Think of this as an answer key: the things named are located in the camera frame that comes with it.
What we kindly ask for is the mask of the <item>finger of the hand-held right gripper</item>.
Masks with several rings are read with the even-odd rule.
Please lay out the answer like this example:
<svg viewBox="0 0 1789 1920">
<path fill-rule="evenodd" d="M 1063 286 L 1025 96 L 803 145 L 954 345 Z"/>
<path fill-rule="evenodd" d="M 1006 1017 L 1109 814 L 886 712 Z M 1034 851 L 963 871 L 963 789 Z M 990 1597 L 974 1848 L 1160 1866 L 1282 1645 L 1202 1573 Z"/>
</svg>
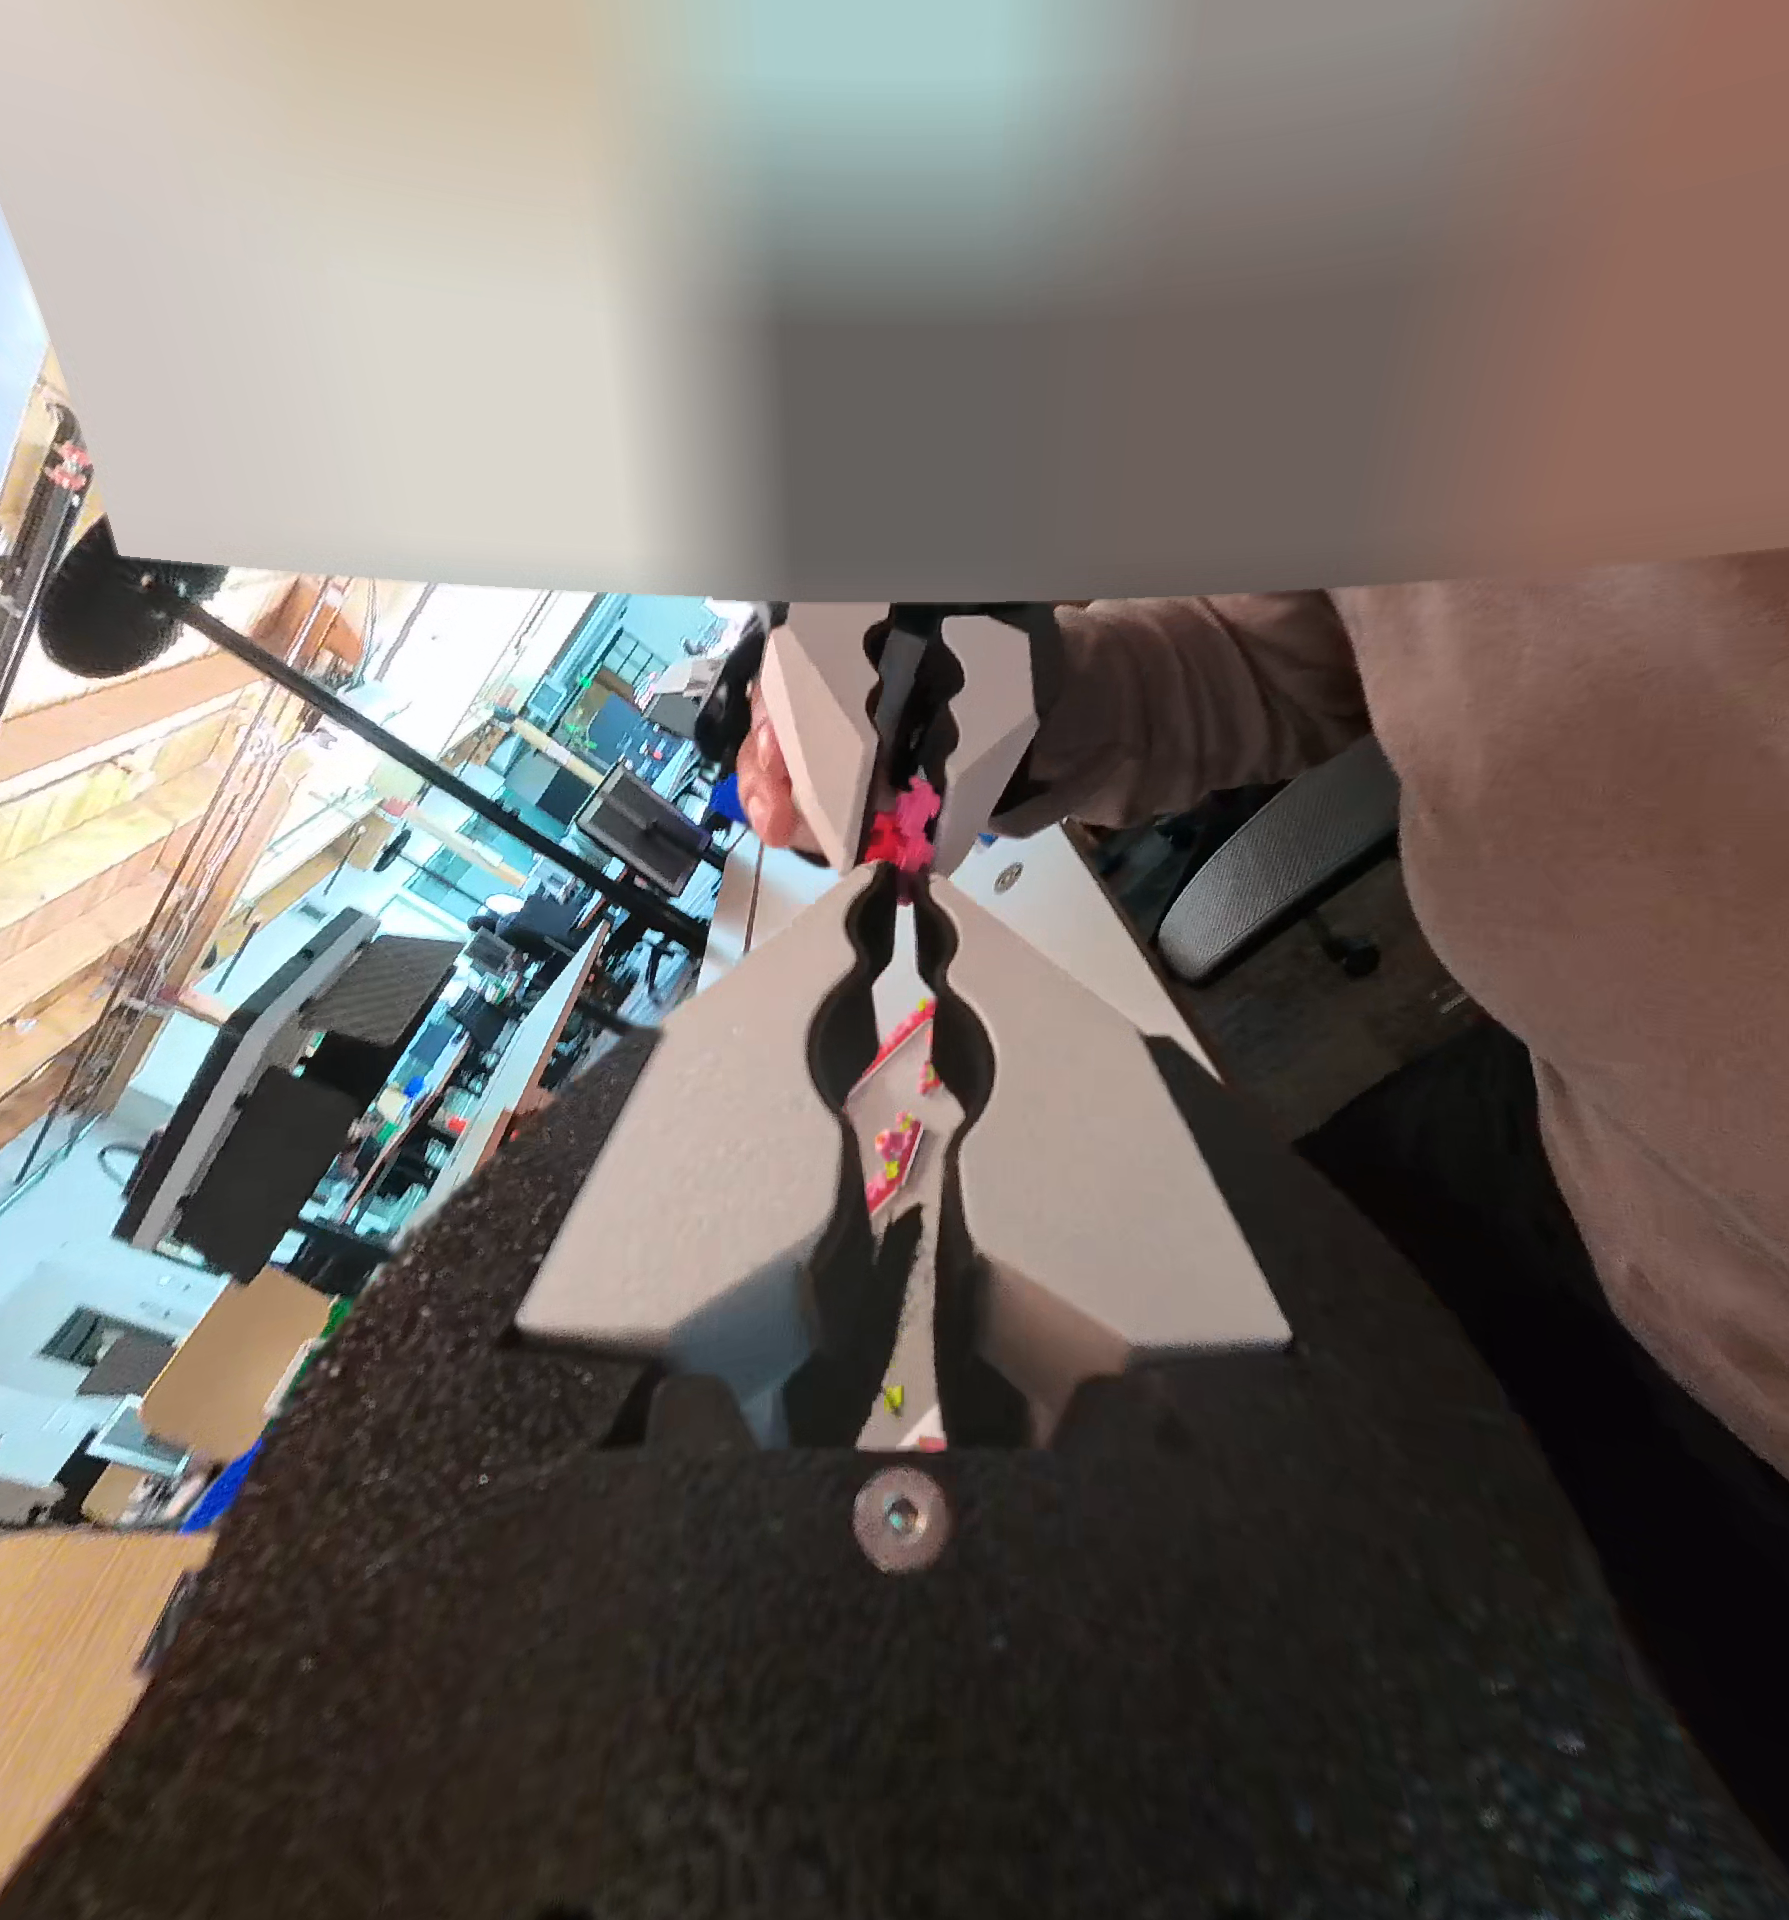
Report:
<svg viewBox="0 0 1789 1920">
<path fill-rule="evenodd" d="M 934 876 L 954 876 L 1022 772 L 1053 702 L 1053 608 L 946 613 L 921 656 L 921 772 Z"/>
<path fill-rule="evenodd" d="M 883 761 L 872 702 L 883 699 L 886 608 L 792 608 L 766 643 L 757 694 L 777 731 L 808 849 L 829 871 L 857 868 Z"/>
</svg>

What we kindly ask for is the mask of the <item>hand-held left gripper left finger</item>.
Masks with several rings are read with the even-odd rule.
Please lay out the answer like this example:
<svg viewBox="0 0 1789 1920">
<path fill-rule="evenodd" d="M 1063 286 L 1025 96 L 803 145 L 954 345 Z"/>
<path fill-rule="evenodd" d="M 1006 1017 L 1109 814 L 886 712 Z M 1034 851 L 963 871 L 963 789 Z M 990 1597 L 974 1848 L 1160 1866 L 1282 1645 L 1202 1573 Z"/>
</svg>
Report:
<svg viewBox="0 0 1789 1920">
<path fill-rule="evenodd" d="M 607 1146 L 522 1294 L 511 1335 L 668 1382 L 720 1382 L 758 1446 L 850 1446 L 792 1409 L 812 1359 L 877 1321 L 877 1235 L 845 1112 L 883 1051 L 900 876 L 857 868 L 668 1017 Z"/>
</svg>

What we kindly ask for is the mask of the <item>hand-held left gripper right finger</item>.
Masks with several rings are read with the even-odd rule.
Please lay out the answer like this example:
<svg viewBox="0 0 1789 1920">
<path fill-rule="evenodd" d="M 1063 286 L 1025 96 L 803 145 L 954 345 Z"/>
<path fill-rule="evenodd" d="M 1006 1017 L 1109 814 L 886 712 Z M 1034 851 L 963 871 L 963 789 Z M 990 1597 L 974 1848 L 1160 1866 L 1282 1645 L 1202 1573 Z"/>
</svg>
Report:
<svg viewBox="0 0 1789 1920">
<path fill-rule="evenodd" d="M 1282 1355 L 1276 1303 L 1180 1093 L 1202 1063 L 954 883 L 912 899 L 942 1172 L 934 1373 L 946 1446 L 1048 1446 L 1092 1382 Z"/>
</svg>

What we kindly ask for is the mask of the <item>pink lego assembly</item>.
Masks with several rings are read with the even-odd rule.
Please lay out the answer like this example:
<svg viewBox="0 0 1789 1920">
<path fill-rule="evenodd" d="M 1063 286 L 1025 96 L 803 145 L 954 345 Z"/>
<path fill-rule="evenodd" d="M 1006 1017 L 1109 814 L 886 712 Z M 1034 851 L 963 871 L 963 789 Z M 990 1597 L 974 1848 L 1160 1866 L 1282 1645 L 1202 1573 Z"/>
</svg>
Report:
<svg viewBox="0 0 1789 1920">
<path fill-rule="evenodd" d="M 863 841 L 869 868 L 894 868 L 900 876 L 934 871 L 934 833 L 942 814 L 942 792 L 926 772 L 912 772 L 872 822 Z"/>
</svg>

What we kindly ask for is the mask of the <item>person's right hand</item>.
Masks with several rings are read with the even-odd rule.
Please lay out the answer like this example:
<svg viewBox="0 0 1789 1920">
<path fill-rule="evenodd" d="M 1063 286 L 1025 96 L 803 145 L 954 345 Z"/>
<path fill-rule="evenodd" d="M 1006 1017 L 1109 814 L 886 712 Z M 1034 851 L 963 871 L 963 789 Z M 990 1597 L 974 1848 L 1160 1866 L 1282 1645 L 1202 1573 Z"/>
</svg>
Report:
<svg viewBox="0 0 1789 1920">
<path fill-rule="evenodd" d="M 751 731 L 738 752 L 738 804 L 758 842 L 808 849 L 792 772 L 758 694 L 751 699 Z"/>
</svg>

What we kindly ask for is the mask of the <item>small dark light panel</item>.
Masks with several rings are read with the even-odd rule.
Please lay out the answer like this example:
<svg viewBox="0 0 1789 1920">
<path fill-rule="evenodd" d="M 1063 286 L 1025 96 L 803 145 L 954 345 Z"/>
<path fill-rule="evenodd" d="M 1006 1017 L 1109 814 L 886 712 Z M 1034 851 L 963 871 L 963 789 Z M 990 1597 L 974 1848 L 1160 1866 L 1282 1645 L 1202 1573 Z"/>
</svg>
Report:
<svg viewBox="0 0 1789 1920">
<path fill-rule="evenodd" d="M 668 899 L 680 899 L 692 876 L 720 851 L 713 832 L 668 804 L 624 761 L 579 805 L 573 832 Z"/>
</svg>

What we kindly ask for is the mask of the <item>black office chair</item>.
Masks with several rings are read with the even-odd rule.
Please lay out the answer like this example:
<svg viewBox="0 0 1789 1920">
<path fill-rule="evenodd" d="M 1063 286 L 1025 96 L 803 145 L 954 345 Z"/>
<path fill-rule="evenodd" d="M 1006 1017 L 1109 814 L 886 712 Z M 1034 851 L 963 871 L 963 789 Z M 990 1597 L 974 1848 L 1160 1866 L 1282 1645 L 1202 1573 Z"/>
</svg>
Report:
<svg viewBox="0 0 1789 1920">
<path fill-rule="evenodd" d="M 1237 974 L 1304 926 L 1347 981 L 1381 974 L 1381 940 L 1340 938 L 1325 907 L 1400 857 L 1401 789 L 1373 738 L 1291 779 L 1170 899 L 1152 945 L 1183 988 Z"/>
</svg>

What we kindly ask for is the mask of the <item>studio light panel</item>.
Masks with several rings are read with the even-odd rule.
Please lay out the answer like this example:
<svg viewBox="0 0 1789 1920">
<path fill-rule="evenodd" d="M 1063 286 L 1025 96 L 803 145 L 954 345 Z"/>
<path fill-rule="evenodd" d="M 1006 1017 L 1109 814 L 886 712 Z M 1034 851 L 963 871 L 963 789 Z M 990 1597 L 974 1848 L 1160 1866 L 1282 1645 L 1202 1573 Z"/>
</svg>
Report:
<svg viewBox="0 0 1789 1920">
<path fill-rule="evenodd" d="M 461 959 L 340 907 L 230 1006 L 121 1187 L 113 1239 L 254 1284 L 297 1225 Z"/>
</svg>

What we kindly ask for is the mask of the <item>person's torso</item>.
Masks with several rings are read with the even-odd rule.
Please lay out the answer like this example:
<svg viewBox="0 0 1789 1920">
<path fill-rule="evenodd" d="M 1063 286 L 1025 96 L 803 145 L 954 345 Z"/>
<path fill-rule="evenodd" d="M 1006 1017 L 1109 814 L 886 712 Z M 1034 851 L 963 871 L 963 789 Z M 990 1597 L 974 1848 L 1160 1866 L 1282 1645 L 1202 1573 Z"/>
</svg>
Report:
<svg viewBox="0 0 1789 1920">
<path fill-rule="evenodd" d="M 1789 1482 L 1789 549 L 1332 608 L 1609 1303 Z"/>
</svg>

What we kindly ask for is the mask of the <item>person's dark trousers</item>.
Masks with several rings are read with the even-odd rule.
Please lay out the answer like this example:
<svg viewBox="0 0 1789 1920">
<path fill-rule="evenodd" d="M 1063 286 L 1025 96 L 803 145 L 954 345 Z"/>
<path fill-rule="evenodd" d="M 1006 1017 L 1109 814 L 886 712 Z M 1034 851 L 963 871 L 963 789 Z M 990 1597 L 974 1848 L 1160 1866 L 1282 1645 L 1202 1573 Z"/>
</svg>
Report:
<svg viewBox="0 0 1789 1920">
<path fill-rule="evenodd" d="M 1789 1866 L 1789 1482 L 1619 1322 L 1537 1137 L 1530 1051 L 1479 1019 L 1296 1150 L 1498 1370 L 1630 1645 Z"/>
</svg>

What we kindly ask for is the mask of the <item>black round counterweight disc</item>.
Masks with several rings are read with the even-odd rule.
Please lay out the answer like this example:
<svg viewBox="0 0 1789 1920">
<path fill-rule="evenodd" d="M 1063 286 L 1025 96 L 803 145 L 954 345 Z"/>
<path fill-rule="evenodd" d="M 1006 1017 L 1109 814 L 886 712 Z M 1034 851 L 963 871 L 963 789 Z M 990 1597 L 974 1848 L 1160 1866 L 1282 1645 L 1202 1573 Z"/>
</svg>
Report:
<svg viewBox="0 0 1789 1920">
<path fill-rule="evenodd" d="M 80 683 L 137 677 L 184 638 L 176 587 L 176 569 L 121 556 L 113 518 L 95 518 L 43 587 L 39 649 Z"/>
</svg>

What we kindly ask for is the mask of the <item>wooden table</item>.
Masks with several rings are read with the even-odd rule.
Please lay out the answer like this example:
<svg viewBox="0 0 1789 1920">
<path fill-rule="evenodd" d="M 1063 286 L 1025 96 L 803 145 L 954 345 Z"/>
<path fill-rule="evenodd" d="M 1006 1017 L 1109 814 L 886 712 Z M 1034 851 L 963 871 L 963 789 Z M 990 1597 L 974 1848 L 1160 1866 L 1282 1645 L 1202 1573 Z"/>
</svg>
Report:
<svg viewBox="0 0 1789 1920">
<path fill-rule="evenodd" d="M 145 1691 L 145 1645 L 209 1532 L 0 1532 L 0 1884 Z"/>
</svg>

